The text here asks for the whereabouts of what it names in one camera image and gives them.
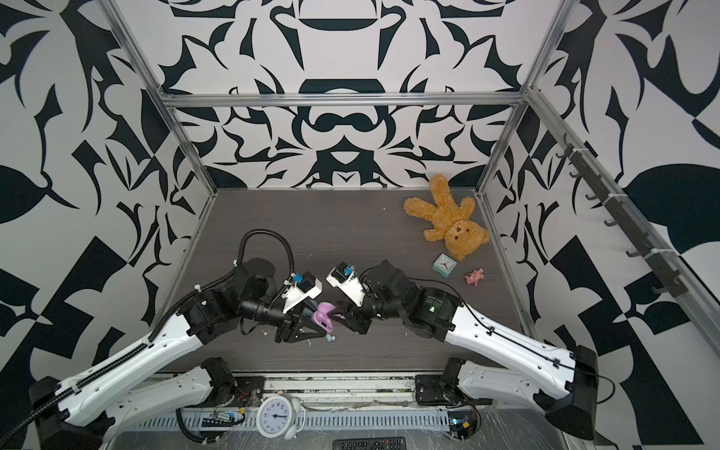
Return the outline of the purple earbud charging case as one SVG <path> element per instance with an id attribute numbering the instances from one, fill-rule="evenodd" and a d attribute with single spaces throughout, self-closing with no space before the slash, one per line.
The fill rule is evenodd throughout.
<path id="1" fill-rule="evenodd" d="M 336 307 L 333 304 L 321 302 L 315 310 L 315 313 L 311 316 L 311 320 L 326 333 L 331 334 L 333 332 L 333 322 L 330 316 L 335 309 Z"/>

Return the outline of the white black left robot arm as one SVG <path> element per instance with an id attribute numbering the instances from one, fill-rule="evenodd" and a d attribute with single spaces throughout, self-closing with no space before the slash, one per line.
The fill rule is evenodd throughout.
<path id="1" fill-rule="evenodd" d="M 2 436 L 1 446 L 9 448 L 16 435 L 33 427 L 43 449 L 101 449 L 155 414 L 221 406 L 234 398 L 237 384 L 220 357 L 172 380 L 145 381 L 247 321 L 273 326 L 278 342 L 324 336 L 307 314 L 323 288 L 315 275 L 296 272 L 294 253 L 281 234 L 251 230 L 231 271 L 181 297 L 148 334 L 76 375 L 36 382 L 31 412 Z"/>

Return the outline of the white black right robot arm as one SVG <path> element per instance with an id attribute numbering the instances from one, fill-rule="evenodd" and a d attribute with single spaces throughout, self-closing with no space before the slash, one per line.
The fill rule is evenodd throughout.
<path id="1" fill-rule="evenodd" d="M 345 296 L 332 318 L 355 333 L 367 334 L 374 320 L 399 319 L 420 338 L 480 354 L 510 371 L 508 381 L 500 382 L 470 361 L 450 362 L 444 383 L 455 394 L 526 402 L 556 429 L 594 440 L 604 379 L 595 351 L 582 345 L 567 350 L 527 337 L 471 307 L 448 284 L 407 277 L 388 261 L 363 274 L 342 262 L 326 279 Z"/>

